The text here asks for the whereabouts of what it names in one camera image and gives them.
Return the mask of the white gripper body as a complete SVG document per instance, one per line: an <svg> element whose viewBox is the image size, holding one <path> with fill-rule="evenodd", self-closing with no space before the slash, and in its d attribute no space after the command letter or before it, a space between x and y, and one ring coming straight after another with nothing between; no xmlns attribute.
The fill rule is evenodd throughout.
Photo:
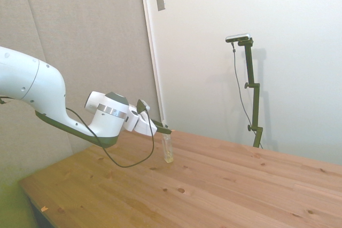
<svg viewBox="0 0 342 228"><path fill-rule="evenodd" d="M129 105L128 113L124 121L123 127L127 131L136 131L140 134L152 136L157 132L156 125L148 117L146 111L137 113L134 105Z"/></svg>

